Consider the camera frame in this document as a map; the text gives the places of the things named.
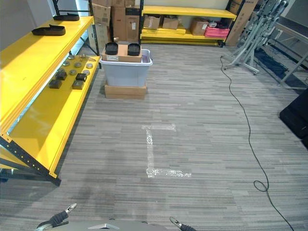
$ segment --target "pink box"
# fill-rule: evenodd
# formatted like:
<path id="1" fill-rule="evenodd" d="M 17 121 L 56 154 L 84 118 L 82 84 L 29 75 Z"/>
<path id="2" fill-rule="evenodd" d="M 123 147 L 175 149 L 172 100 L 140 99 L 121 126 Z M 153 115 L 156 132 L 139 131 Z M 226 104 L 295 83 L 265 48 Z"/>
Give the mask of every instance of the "pink box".
<path id="1" fill-rule="evenodd" d="M 205 37 L 226 38 L 230 29 L 219 29 L 207 27 L 204 33 Z"/>

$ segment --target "box on shelf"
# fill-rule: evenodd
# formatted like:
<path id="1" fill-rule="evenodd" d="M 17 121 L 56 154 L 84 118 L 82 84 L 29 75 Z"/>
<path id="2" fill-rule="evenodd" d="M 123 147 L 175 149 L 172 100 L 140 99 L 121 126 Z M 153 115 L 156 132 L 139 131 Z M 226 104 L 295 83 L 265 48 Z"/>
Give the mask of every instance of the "box on shelf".
<path id="1" fill-rule="evenodd" d="M 205 37 L 214 37 L 214 38 L 226 38 L 228 36 L 230 29 L 219 29 L 214 27 L 207 27 L 205 30 Z"/>
<path id="2" fill-rule="evenodd" d="M 146 14 L 144 16 L 143 27 L 154 30 L 158 29 L 160 17 L 159 14 Z"/>
<path id="3" fill-rule="evenodd" d="M 117 87 L 109 86 L 105 83 L 105 96 L 108 99 L 135 99 L 143 100 L 147 92 L 146 86 L 143 87 Z"/>
<path id="4" fill-rule="evenodd" d="M 125 0 L 126 8 L 140 8 L 139 4 L 136 4 L 136 0 Z"/>
<path id="5" fill-rule="evenodd" d="M 141 63 L 141 52 L 138 56 L 128 55 L 128 45 L 127 44 L 119 44 L 118 52 L 116 55 L 108 55 L 105 51 L 103 51 L 104 61 L 113 61 L 113 62 L 126 62 L 126 63 Z"/>
<path id="6" fill-rule="evenodd" d="M 178 17 L 175 15 L 164 16 L 163 28 L 177 29 L 179 24 Z"/>
<path id="7" fill-rule="evenodd" d="M 119 38 L 119 41 L 126 40 L 126 23 L 125 23 L 125 8 L 112 7 L 112 23 L 114 29 L 114 38 Z"/>
<path id="8" fill-rule="evenodd" d="M 208 21 L 203 18 L 194 18 L 190 26 L 192 35 L 204 35 Z"/>
<path id="9" fill-rule="evenodd" d="M 242 31 L 258 0 L 245 1 L 226 40 L 227 46 L 236 46 Z"/>
<path id="10" fill-rule="evenodd" d="M 113 6 L 113 7 L 125 7 L 125 0 L 112 0 L 111 6 Z"/>
<path id="11" fill-rule="evenodd" d="M 96 24 L 103 24 L 109 26 L 111 7 L 105 7 L 93 3 L 94 22 Z"/>
<path id="12" fill-rule="evenodd" d="M 240 6 L 241 4 L 238 4 L 236 1 L 232 1 L 230 3 L 230 7 L 229 7 L 229 11 L 233 14 L 236 14 L 238 13 L 239 9 L 240 9 Z"/>
<path id="13" fill-rule="evenodd" d="M 112 0 L 92 0 L 92 3 L 105 7 L 111 7 Z"/>
<path id="14" fill-rule="evenodd" d="M 105 48 L 106 43 L 111 41 L 109 27 L 102 24 L 95 24 L 95 29 L 96 29 L 98 47 L 100 50 L 102 50 Z M 90 46 L 94 50 L 96 50 L 92 26 L 89 26 L 88 28 L 88 36 L 89 36 Z"/>
<path id="15" fill-rule="evenodd" d="M 126 41 L 138 42 L 140 9 L 126 8 Z"/>

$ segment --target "electrical cord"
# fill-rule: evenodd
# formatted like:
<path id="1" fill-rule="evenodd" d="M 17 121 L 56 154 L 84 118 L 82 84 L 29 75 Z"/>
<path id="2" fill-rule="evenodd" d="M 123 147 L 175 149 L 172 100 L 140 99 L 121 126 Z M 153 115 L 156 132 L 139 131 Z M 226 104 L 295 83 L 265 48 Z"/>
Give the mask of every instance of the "electrical cord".
<path id="1" fill-rule="evenodd" d="M 271 204 L 271 205 L 273 206 L 273 208 L 277 211 L 277 213 L 284 219 L 284 221 L 290 226 L 291 230 L 294 231 L 294 229 L 293 229 L 293 227 L 291 226 L 291 224 L 287 221 L 286 218 L 284 218 L 284 216 L 278 211 L 278 209 L 275 207 L 275 205 L 274 205 L 273 202 L 271 201 L 271 198 L 270 198 L 270 195 L 269 195 L 269 188 L 270 188 L 270 185 L 269 185 L 269 184 L 270 184 L 269 178 L 268 178 L 268 176 L 267 176 L 267 174 L 266 174 L 264 168 L 263 168 L 262 165 L 260 164 L 260 161 L 259 161 L 259 159 L 257 158 L 257 156 L 256 156 L 256 154 L 255 154 L 255 151 L 254 151 L 254 149 L 253 149 L 253 147 L 252 147 L 252 145 L 251 145 L 251 142 L 250 142 L 251 127 L 250 127 L 250 123 L 249 123 L 249 120 L 248 120 L 248 116 L 247 116 L 247 114 L 246 114 L 245 108 L 243 107 L 242 103 L 239 101 L 239 99 L 238 99 L 238 98 L 233 94 L 233 92 L 231 91 L 232 79 L 223 71 L 223 62 L 222 62 L 222 59 L 221 59 L 222 57 L 223 57 L 223 56 L 220 57 L 220 62 L 221 62 L 221 68 L 220 68 L 220 70 L 221 70 L 222 73 L 230 80 L 230 83 L 229 83 L 229 92 L 230 92 L 230 94 L 236 99 L 236 101 L 239 103 L 240 107 L 242 108 L 242 110 L 243 110 L 243 112 L 244 112 L 244 114 L 245 114 L 245 117 L 246 117 L 246 120 L 247 120 L 247 124 L 248 124 L 248 128 L 249 128 L 248 143 L 249 143 L 249 146 L 250 146 L 250 148 L 251 148 L 252 154 L 254 155 L 254 157 L 255 157 L 257 163 L 259 164 L 261 170 L 262 170 L 263 173 L 264 173 L 264 176 L 265 176 L 266 182 L 267 182 L 267 186 L 266 186 L 263 182 L 261 182 L 261 181 L 259 181 L 259 180 L 255 180 L 255 181 L 254 181 L 254 187 L 255 187 L 258 191 L 263 192 L 263 193 L 266 193 L 266 195 L 267 195 L 267 197 L 268 197 L 268 199 L 269 199 L 269 201 L 270 201 L 270 204 Z M 256 183 L 261 184 L 261 185 L 263 186 L 263 189 L 258 188 L 258 186 L 256 185 Z"/>

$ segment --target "shelf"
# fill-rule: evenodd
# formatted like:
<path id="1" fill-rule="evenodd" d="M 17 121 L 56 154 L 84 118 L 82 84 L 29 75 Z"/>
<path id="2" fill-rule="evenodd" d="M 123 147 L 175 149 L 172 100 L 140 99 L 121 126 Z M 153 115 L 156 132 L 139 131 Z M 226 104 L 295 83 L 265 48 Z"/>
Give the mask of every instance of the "shelf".
<path id="1" fill-rule="evenodd" d="M 163 39 L 145 39 L 142 40 L 142 43 L 162 43 L 162 44 L 189 44 L 189 45 L 210 45 L 210 46 L 217 46 L 218 42 L 216 40 L 205 40 L 205 41 L 184 41 L 184 40 L 163 40 Z"/>
<path id="2" fill-rule="evenodd" d="M 71 69 L 76 69 L 77 73 L 81 73 L 86 70 L 86 63 L 93 64 L 93 68 L 89 69 L 90 75 L 82 90 L 71 88 L 76 75 L 68 74 L 66 79 L 62 81 L 60 89 L 50 89 L 47 85 L 10 134 L 10 137 L 19 146 L 51 173 L 54 173 L 58 165 L 65 143 L 95 74 L 99 57 L 94 56 L 93 58 L 97 61 L 82 61 L 80 68 L 73 68 L 74 63 L 80 61 L 77 57 L 75 60 L 69 60 L 70 66 L 63 67 L 67 73 Z M 3 150 L 0 155 L 10 158 L 8 152 L 3 152 Z"/>
<path id="3" fill-rule="evenodd" d="M 147 35 L 147 33 L 144 33 L 144 29 L 142 30 L 141 34 L 142 39 L 152 40 L 153 38 L 161 38 L 161 39 L 181 39 L 181 40 L 199 40 L 202 42 L 202 40 L 225 40 L 225 38 L 214 38 L 214 37 L 205 37 L 203 35 L 192 35 L 189 30 L 186 30 L 186 33 L 184 35 L 180 34 L 168 34 L 165 32 L 158 31 L 157 33 L 151 33 L 151 35 Z"/>
<path id="4" fill-rule="evenodd" d="M 208 16 L 217 18 L 236 19 L 236 15 L 227 10 L 172 7 L 172 6 L 144 6 L 143 14 L 171 14 L 171 15 L 191 15 L 191 16 Z"/>
<path id="5" fill-rule="evenodd" d="M 81 17 L 79 21 L 51 19 L 41 26 L 65 26 L 65 35 L 34 36 L 30 32 L 0 53 L 2 133 L 10 128 L 92 22 L 92 16 Z"/>

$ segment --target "white plastic bin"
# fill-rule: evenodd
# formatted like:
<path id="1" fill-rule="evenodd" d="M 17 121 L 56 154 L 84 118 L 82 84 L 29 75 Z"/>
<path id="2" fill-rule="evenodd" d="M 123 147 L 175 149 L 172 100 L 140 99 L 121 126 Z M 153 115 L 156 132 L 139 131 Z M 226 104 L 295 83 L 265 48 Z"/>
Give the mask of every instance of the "white plastic bin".
<path id="1" fill-rule="evenodd" d="M 143 87 L 149 67 L 153 65 L 150 51 L 141 50 L 141 63 L 112 62 L 100 59 L 109 86 Z"/>

